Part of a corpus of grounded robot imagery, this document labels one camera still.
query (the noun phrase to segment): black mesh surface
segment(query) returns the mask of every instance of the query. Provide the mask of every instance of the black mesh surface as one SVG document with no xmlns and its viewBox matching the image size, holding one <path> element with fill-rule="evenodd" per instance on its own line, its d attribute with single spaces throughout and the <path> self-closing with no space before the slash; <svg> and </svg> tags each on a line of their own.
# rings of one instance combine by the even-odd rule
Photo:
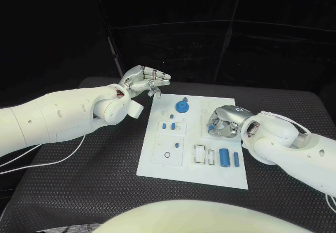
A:
<svg viewBox="0 0 336 233">
<path fill-rule="evenodd" d="M 81 87 L 119 83 L 89 78 Z M 313 133 L 336 138 L 336 127 L 319 97 L 301 91 L 195 83 L 172 83 L 164 93 L 236 98 L 253 113 L 279 113 Z M 208 200 L 267 213 L 313 232 L 336 232 L 336 214 L 325 195 L 298 181 L 279 166 L 260 163 L 244 150 L 249 190 L 136 176 L 152 98 L 135 99 L 145 111 L 117 126 L 87 135 L 76 155 L 63 163 L 31 168 L 0 221 L 0 232 L 34 232 L 60 226 L 103 223 L 125 211 L 164 200 Z M 34 164 L 58 161 L 81 138 L 44 145 Z"/>
</svg>

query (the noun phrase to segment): white board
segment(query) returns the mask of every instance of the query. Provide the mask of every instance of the white board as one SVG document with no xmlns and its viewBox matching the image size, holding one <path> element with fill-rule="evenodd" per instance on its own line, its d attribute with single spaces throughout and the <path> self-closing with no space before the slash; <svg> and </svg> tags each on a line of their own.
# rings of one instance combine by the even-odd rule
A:
<svg viewBox="0 0 336 233">
<path fill-rule="evenodd" d="M 175 105 L 184 97 L 188 98 L 189 111 L 179 113 Z M 249 189 L 240 136 L 226 138 L 208 134 L 208 119 L 217 107 L 223 105 L 236 105 L 236 100 L 171 94 L 162 94 L 161 99 L 153 99 L 139 176 Z M 230 167 L 223 167 L 220 163 L 221 148 L 230 150 Z M 195 162 L 195 149 L 200 151 L 198 160 L 202 159 L 205 163 Z M 240 167 L 236 167 L 234 152 L 238 152 Z"/>
</svg>

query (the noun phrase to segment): blue battery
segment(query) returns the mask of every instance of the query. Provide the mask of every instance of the blue battery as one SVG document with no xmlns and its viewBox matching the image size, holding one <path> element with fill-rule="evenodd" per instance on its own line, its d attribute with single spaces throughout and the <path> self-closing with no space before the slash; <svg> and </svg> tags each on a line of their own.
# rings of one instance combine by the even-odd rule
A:
<svg viewBox="0 0 336 233">
<path fill-rule="evenodd" d="M 238 153 L 234 153 L 234 159 L 236 159 L 236 167 L 240 167 L 240 158 L 238 158 Z"/>
<path fill-rule="evenodd" d="M 230 167 L 230 150 L 227 148 L 220 149 L 220 161 L 221 166 Z"/>
</svg>

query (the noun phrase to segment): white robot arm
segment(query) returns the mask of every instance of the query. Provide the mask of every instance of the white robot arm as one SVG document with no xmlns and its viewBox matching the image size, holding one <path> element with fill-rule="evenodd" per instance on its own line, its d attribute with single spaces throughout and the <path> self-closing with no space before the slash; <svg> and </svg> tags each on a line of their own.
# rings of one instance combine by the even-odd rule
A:
<svg viewBox="0 0 336 233">
<path fill-rule="evenodd" d="M 269 112 L 254 116 L 231 105 L 217 108 L 208 127 L 211 134 L 228 138 L 240 133 L 243 147 L 260 162 L 277 164 L 290 176 L 336 197 L 336 141 L 305 127 L 308 133 L 301 133 L 293 123 L 285 116 Z"/>
<path fill-rule="evenodd" d="M 54 92 L 0 109 L 0 157 L 37 144 L 73 140 L 100 127 L 117 125 L 126 115 L 139 118 L 143 106 L 132 98 L 145 90 L 162 95 L 171 75 L 143 66 L 132 68 L 120 84 Z"/>
</svg>

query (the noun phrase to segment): black table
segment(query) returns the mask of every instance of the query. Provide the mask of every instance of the black table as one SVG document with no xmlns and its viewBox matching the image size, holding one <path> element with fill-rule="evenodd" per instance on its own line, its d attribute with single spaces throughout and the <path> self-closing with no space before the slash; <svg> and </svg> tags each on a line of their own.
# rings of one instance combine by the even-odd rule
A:
<svg viewBox="0 0 336 233">
<path fill-rule="evenodd" d="M 119 83 L 93 77 L 81 87 Z M 172 83 L 164 93 L 236 98 L 253 113 L 276 112 L 313 133 L 336 138 L 336 127 L 319 97 L 309 92 Z M 31 168 L 5 210 L 0 232 L 34 232 L 60 226 L 103 223 L 125 211 L 164 200 L 217 201 L 267 213 L 315 232 L 336 232 L 336 214 L 325 194 L 279 166 L 260 163 L 244 150 L 249 190 L 136 176 L 152 98 L 143 93 L 139 119 L 127 117 L 87 135 L 77 154 L 63 163 Z M 34 164 L 61 160 L 81 138 L 44 145 Z"/>
</svg>

